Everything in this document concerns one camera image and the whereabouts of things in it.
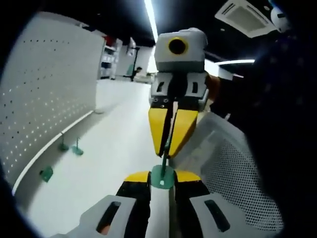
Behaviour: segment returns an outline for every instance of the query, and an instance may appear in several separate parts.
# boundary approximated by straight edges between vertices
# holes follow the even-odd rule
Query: green peg
[[[79,140],[79,137],[76,139],[76,146],[75,145],[73,146],[73,152],[76,155],[83,155],[84,151],[78,148],[78,140]]]
[[[165,152],[169,149],[170,139],[165,145]],[[174,169],[171,166],[166,166],[167,153],[163,154],[162,165],[156,165],[151,172],[151,185],[161,189],[171,189],[174,186]]]
[[[64,143],[64,133],[61,132],[61,143],[58,145],[60,151],[69,150],[69,146]]]
[[[47,166],[44,170],[40,171],[40,176],[45,182],[48,182],[51,179],[51,177],[53,176],[52,167]]]

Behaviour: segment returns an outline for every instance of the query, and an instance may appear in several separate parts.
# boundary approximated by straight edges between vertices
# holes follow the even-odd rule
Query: air conditioning vent
[[[276,30],[274,25],[257,8],[245,0],[229,0],[215,18],[229,24],[250,38]]]

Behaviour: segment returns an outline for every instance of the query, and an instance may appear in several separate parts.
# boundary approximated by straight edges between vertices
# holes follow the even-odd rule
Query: yellow camera ring
[[[183,55],[188,50],[188,43],[185,39],[181,37],[173,37],[168,42],[168,49],[173,55]]]

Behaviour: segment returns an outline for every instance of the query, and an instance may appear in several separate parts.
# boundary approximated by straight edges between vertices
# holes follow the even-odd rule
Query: perforated panel
[[[259,186],[245,135],[226,120],[206,114],[173,162],[177,169],[200,175],[210,192],[241,208],[248,225],[268,235],[283,228],[278,207]]]
[[[11,185],[34,155],[95,108],[104,40],[82,28],[34,17],[0,81],[0,158]]]
[[[276,231],[283,222],[276,204],[259,188],[259,176],[252,155],[240,152],[224,140],[214,158],[202,168],[210,192],[218,192],[246,214],[246,222],[258,229]]]

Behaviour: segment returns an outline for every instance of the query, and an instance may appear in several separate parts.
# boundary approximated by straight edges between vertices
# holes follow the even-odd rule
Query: green object
[[[60,151],[69,150],[69,146],[64,143],[64,134],[61,132],[61,143],[58,145]]]
[[[79,140],[79,137],[78,137],[77,140],[76,140],[76,146],[73,146],[73,152],[74,152],[76,155],[83,155],[83,154],[84,154],[84,151],[78,148],[78,140]]]
[[[48,182],[50,178],[53,176],[53,169],[51,166],[47,166],[44,170],[40,171],[41,178]]]
[[[151,172],[151,185],[161,189],[171,189],[174,186],[174,169],[170,166],[165,167],[162,177],[162,165],[156,165]]]
[[[133,64],[131,64],[127,70],[127,75],[132,75],[133,73]]]

